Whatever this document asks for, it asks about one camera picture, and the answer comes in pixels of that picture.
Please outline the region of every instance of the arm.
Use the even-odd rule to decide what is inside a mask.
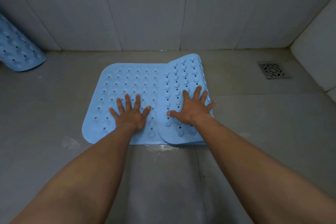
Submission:
[[[199,100],[183,92],[181,112],[167,114],[192,124],[212,155],[246,212],[256,223],[336,223],[336,203],[297,172],[282,165],[242,137],[218,123]]]
[[[120,116],[110,108],[116,129],[63,167],[11,222],[104,223],[116,197],[126,153],[134,133],[139,132],[151,110],[139,112],[125,95],[126,111],[117,99]]]

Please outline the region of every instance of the tile floor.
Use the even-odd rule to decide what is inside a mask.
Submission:
[[[336,199],[336,105],[288,49],[49,52],[15,73],[0,65],[0,222],[90,147],[81,126],[101,71],[118,62],[166,63],[198,53],[214,115]],[[292,79],[266,80],[258,61]],[[67,149],[64,139],[80,147]],[[206,146],[130,146],[106,223],[251,223]]]

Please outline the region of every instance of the metal drain cover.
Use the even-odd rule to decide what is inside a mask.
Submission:
[[[266,76],[267,80],[272,79],[290,79],[291,77],[285,73],[281,68],[279,62],[276,61],[262,61],[258,62],[262,72]]]

